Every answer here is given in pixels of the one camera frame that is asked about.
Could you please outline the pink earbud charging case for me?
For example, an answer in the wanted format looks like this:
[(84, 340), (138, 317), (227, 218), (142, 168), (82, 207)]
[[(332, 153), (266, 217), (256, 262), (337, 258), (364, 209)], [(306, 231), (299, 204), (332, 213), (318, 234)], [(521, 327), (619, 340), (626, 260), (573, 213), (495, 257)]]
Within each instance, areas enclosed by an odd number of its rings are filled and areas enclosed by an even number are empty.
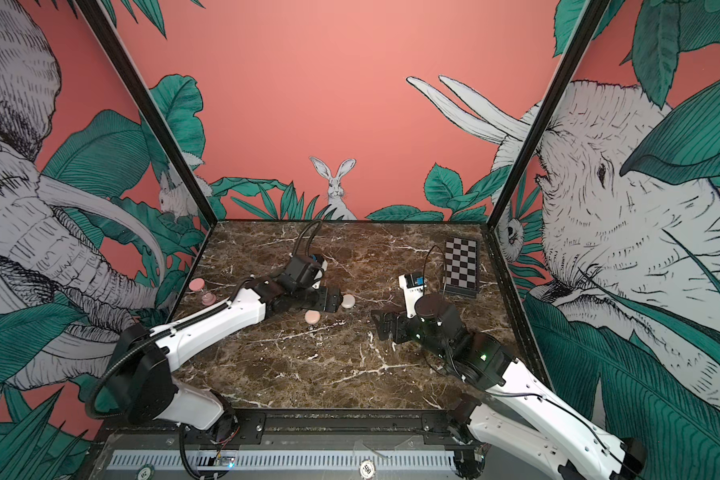
[(319, 311), (308, 310), (308, 311), (304, 314), (304, 319), (305, 319), (305, 321), (306, 321), (307, 324), (309, 324), (309, 325), (315, 325), (315, 324), (317, 324), (317, 323), (320, 321), (320, 319), (321, 319), (321, 314), (320, 314)]

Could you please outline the white round earbud case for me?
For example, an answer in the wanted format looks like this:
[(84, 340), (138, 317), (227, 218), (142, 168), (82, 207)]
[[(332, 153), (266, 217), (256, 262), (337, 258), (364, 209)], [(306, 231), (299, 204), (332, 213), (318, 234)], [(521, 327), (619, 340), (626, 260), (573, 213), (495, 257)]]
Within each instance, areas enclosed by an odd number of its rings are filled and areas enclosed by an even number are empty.
[(343, 295), (343, 297), (342, 297), (342, 302), (341, 302), (341, 306), (342, 306), (344, 309), (351, 309), (351, 308), (353, 308), (354, 305), (355, 305), (355, 303), (356, 303), (356, 299), (355, 299), (355, 297), (354, 297), (353, 295), (351, 295), (351, 294), (344, 294), (344, 295)]

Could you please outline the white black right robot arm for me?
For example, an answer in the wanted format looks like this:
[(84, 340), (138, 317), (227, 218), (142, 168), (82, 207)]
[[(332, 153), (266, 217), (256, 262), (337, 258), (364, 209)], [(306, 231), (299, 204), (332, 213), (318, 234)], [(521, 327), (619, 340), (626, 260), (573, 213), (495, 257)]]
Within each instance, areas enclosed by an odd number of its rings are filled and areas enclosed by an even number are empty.
[(520, 417), (466, 396), (450, 413), (455, 440), (496, 446), (550, 479), (639, 478), (647, 458), (639, 440), (619, 438), (575, 411), (497, 339), (469, 330), (443, 296), (425, 294), (406, 311), (374, 310), (371, 318), (380, 339), (417, 343), (447, 374)]

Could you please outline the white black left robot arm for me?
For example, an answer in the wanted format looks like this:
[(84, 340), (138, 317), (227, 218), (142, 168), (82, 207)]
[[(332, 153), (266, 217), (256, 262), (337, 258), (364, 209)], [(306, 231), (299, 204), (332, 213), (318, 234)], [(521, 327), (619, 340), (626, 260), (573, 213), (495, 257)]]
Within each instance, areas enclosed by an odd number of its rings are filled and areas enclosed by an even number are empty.
[(220, 443), (239, 429), (224, 396), (185, 384), (174, 372), (225, 338), (291, 310), (318, 315), (340, 310), (345, 295), (324, 285), (321, 255), (295, 254), (270, 275), (242, 280), (232, 295), (195, 314), (151, 329), (137, 324), (120, 336), (86, 401), (92, 419), (122, 416), (131, 425), (163, 420)]

